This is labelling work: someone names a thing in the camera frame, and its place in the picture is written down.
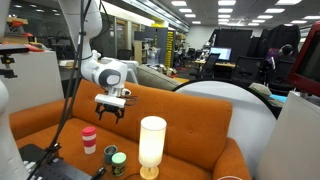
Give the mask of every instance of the green can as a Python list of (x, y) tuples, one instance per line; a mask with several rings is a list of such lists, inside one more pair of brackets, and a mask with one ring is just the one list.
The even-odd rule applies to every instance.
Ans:
[(126, 169), (127, 156), (123, 152), (118, 152), (112, 156), (112, 175), (121, 176)]

